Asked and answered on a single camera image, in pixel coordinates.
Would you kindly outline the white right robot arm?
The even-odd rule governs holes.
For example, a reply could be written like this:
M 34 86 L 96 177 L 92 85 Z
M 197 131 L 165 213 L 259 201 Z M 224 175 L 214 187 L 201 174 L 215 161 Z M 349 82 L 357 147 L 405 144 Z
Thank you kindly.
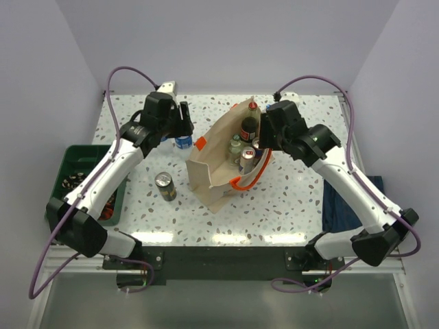
M 259 140 L 261 148 L 283 151 L 321 175 L 361 222 L 357 229 L 323 232 L 310 240 L 305 260 L 311 268 L 321 269 L 331 259 L 345 256 L 377 267 L 418 221 L 413 209 L 392 202 L 346 159 L 339 138 L 327 126 L 308 127 L 294 102 L 280 101 L 261 114 Z

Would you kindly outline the clear green-cap glass bottle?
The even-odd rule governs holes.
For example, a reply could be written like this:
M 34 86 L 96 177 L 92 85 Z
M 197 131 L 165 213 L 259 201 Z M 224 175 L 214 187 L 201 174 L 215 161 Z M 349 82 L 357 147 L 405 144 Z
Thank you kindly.
M 228 146 L 228 161 L 230 165 L 238 166 L 243 144 L 240 135 L 234 134 Z

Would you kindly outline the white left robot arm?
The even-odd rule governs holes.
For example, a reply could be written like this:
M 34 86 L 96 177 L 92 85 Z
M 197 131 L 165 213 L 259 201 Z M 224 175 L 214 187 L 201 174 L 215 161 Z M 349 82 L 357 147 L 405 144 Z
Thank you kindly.
M 162 138 L 190 136 L 189 104 L 171 93 L 152 92 L 145 98 L 138 121 L 129 120 L 117 131 L 107 154 L 63 199 L 51 198 L 46 216 L 51 238 L 86 257 L 117 256 L 127 269 L 141 264 L 141 243 L 123 232 L 102 227 L 98 219 L 110 196 Z

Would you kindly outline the dark cola glass bottle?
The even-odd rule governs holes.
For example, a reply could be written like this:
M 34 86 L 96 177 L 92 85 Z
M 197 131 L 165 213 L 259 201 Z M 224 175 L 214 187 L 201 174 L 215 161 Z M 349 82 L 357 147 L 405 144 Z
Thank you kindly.
M 251 144 L 259 129 L 259 110 L 255 100 L 251 100 L 241 122 L 240 138 L 244 143 Z

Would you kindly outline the beige canvas bag orange handles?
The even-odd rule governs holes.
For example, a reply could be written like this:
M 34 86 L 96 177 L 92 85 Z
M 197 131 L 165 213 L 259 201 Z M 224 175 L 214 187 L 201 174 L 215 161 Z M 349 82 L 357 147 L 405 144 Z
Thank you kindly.
M 241 122 L 251 108 L 261 116 L 254 99 L 235 104 L 199 137 L 186 160 L 190 189 L 212 213 L 234 195 L 255 187 L 272 159 L 271 151 L 265 149 L 260 161 L 245 175 L 229 160 L 230 141 L 241 131 Z

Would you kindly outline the silver blue energy can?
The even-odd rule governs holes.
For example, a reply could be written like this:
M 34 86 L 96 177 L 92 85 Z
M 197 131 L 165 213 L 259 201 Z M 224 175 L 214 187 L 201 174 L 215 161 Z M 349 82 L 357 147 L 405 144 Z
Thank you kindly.
M 246 175 L 253 169 L 255 150 L 253 147 L 244 147 L 239 159 L 239 174 Z
M 261 160 L 262 155 L 263 155 L 263 149 L 261 149 L 260 145 L 259 145 L 259 138 L 255 138 L 252 141 L 252 147 L 253 147 L 254 153 L 255 153 L 253 164 L 254 164 L 254 166 L 256 166 L 256 165 L 258 165 L 258 163 Z

